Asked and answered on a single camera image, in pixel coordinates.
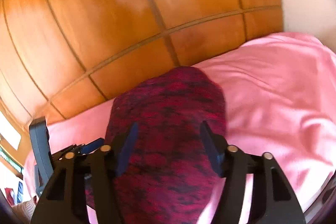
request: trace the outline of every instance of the window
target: window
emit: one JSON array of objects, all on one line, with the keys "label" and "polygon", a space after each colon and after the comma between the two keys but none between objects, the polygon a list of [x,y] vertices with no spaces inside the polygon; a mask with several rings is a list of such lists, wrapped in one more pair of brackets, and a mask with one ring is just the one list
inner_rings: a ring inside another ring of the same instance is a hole
[{"label": "window", "polygon": [[19,147],[21,135],[9,123],[6,117],[0,112],[0,134],[6,141],[14,147],[15,150]]}]

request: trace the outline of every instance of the wooden headboard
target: wooden headboard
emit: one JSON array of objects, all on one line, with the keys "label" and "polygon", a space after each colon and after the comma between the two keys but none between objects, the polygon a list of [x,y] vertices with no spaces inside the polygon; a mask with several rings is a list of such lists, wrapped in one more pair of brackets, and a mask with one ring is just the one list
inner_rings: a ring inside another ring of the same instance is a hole
[{"label": "wooden headboard", "polygon": [[281,0],[0,0],[0,97],[27,132],[282,30]]}]

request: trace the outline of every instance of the red and black patterned fabric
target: red and black patterned fabric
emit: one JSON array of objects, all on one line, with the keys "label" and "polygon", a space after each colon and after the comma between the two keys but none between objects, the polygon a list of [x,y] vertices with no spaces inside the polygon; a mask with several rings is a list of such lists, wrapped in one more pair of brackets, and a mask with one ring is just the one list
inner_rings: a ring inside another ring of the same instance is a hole
[{"label": "red and black patterned fabric", "polygon": [[139,125],[128,169],[115,180],[126,224],[197,222],[216,179],[199,137],[204,120],[225,135],[222,90],[193,67],[175,68],[114,100],[105,142]]}]

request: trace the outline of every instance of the silver screw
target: silver screw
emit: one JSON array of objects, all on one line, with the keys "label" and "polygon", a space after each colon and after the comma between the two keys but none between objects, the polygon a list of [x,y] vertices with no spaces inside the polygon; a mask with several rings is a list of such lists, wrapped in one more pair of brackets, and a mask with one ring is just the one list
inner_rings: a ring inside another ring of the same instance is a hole
[{"label": "silver screw", "polygon": [[227,147],[227,149],[228,149],[230,152],[232,152],[232,153],[235,153],[235,152],[238,151],[238,147],[236,147],[235,145],[229,145],[229,146]]},{"label": "silver screw", "polygon": [[265,152],[263,156],[265,159],[268,159],[268,160],[273,159],[273,155],[270,152]]},{"label": "silver screw", "polygon": [[65,158],[68,160],[72,159],[74,156],[75,156],[75,153],[73,152],[68,152],[65,154]]},{"label": "silver screw", "polygon": [[103,151],[103,152],[108,152],[108,151],[111,150],[111,147],[110,147],[110,145],[105,144],[105,145],[100,147],[100,150]]}]

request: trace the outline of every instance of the mattress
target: mattress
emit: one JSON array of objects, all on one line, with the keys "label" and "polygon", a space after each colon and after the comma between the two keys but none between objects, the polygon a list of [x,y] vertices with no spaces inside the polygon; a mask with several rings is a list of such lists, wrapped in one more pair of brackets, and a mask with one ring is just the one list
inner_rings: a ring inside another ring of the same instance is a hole
[{"label": "mattress", "polygon": [[[336,55],[302,33],[275,33],[195,65],[223,90],[227,136],[244,152],[271,152],[306,210],[335,172]],[[48,126],[51,152],[104,137],[113,100]],[[31,152],[24,180],[35,194]],[[218,178],[198,223],[210,223],[224,179]],[[248,176],[240,223],[250,209]],[[94,212],[89,210],[91,223]]]}]

